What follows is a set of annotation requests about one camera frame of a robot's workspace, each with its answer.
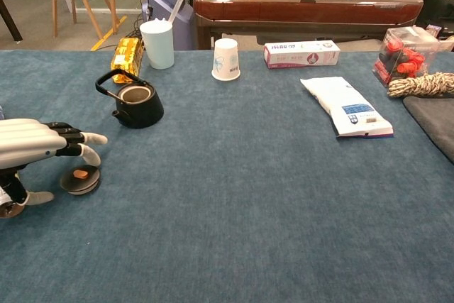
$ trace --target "paper cup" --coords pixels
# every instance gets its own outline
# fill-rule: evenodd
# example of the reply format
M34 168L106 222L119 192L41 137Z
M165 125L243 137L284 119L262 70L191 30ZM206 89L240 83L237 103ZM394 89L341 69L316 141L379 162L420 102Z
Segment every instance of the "paper cup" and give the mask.
M238 43L236 40L222 38L214 42L213 70L211 74L219 81L231 81L240 76Z
M143 44L150 64L155 69L167 69L175 62L172 24L154 19L140 25Z

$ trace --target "braided rope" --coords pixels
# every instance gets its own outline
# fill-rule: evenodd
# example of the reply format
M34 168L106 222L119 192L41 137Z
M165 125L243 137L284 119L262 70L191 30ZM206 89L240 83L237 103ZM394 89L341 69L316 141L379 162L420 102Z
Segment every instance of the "braided rope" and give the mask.
M454 93L454 74L437 72L417 78L396 79L388 84L388 96L407 95L435 96Z

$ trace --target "floor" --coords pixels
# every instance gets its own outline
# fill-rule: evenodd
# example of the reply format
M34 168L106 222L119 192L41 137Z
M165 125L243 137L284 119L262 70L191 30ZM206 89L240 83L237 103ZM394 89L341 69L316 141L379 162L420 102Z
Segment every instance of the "floor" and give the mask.
M98 38L92 22L86 13L77 14L77 24L72 23L72 15L65 0L57 0L58 7L58 36L52 36L52 4L51 0L4 0L23 41L17 44L13 41L6 25L0 20L0 50L91 50ZM101 8L101 0L90 0L92 8ZM117 4L137 9L139 0L118 0ZM96 20L101 31L107 33L111 29L109 14L96 13ZM117 35L112 35L99 48L114 50L120 38L133 30L137 14L127 14L127 19L121 25ZM239 50L262 50L255 36L231 36L238 41ZM377 51L380 48L378 40L339 43L343 51Z

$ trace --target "wooden chair leg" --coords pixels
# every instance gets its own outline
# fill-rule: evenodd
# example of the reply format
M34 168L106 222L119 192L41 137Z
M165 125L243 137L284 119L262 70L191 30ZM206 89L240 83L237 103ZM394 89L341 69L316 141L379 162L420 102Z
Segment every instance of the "wooden chair leg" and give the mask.
M76 14L76 0L71 0L72 6L72 22L77 24L77 14Z
M84 2L85 8L87 9L87 13L88 13L90 19L92 20L92 23L93 23L94 29L96 30L96 34L98 35L98 38L102 39L101 29L99 28L98 22L96 21L94 15L93 15L92 8L90 7L88 0L82 0L82 1Z
M111 2L109 0L104 0L106 2L106 5L107 7L109 8L109 10L111 10L111 13L112 13L112 23L115 22L115 24L118 26L120 25L120 18L117 16L117 15L114 15L113 12L112 12L112 8L111 8Z
M57 37L58 34L57 0L52 0L52 18L54 22L54 37Z

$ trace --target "mahjong table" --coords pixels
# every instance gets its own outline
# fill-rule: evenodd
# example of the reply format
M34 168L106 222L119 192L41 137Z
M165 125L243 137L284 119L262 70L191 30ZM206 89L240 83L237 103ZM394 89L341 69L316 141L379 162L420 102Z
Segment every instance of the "mahjong table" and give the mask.
M199 49L222 33L256 35L259 43L328 38L382 39L413 25L422 0L194 0Z

